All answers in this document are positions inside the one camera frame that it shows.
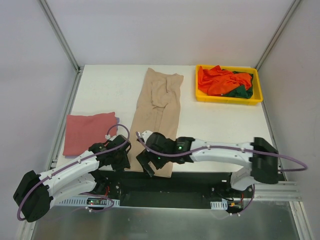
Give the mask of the beige t shirt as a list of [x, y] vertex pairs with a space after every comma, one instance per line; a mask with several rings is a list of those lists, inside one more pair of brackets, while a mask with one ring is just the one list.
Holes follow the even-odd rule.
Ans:
[[138, 154], [144, 150], [144, 147], [137, 141], [137, 132], [158, 132], [166, 138], [176, 139], [183, 80], [184, 77], [177, 73], [164, 74], [150, 67], [147, 69], [130, 128], [131, 149], [128, 153], [130, 171], [143, 171], [143, 167], [136, 159]]

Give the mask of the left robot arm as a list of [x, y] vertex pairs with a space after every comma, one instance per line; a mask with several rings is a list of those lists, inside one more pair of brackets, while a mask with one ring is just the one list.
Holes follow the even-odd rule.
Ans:
[[24, 174], [13, 199], [18, 206], [17, 219], [32, 223], [42, 218], [59, 202], [79, 194], [106, 196], [110, 184], [100, 171], [112, 166], [115, 171], [129, 166], [130, 141], [117, 135], [94, 143], [78, 157], [41, 173]]

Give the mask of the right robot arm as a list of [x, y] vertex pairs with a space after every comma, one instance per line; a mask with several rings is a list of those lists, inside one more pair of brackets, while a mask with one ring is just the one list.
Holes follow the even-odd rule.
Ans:
[[217, 162], [237, 165], [240, 170], [233, 172], [230, 181], [225, 184], [226, 194], [233, 198], [253, 184], [273, 185], [279, 181], [278, 151], [262, 137], [255, 137], [252, 142], [233, 144], [185, 136], [172, 140], [149, 130], [137, 132], [136, 137], [144, 148], [136, 159], [151, 177], [155, 172], [150, 164], [157, 170], [167, 163]]

